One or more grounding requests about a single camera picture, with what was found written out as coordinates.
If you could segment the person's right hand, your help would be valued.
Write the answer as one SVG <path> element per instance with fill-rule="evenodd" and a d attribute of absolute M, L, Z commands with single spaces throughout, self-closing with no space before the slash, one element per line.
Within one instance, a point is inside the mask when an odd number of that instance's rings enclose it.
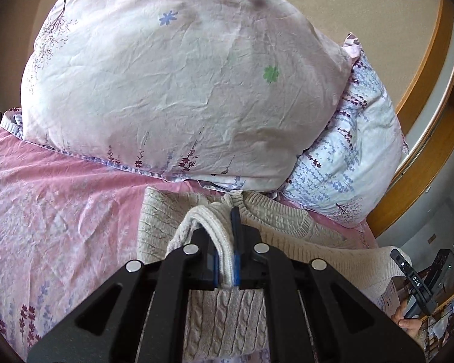
<path fill-rule="evenodd" d="M 422 328 L 422 321 L 420 319 L 405 319 L 404 311 L 406 310 L 408 301 L 404 300 L 400 303 L 394 314 L 391 316 L 391 319 L 396 325 L 405 331 L 413 339 L 417 338 L 417 335 Z"/>

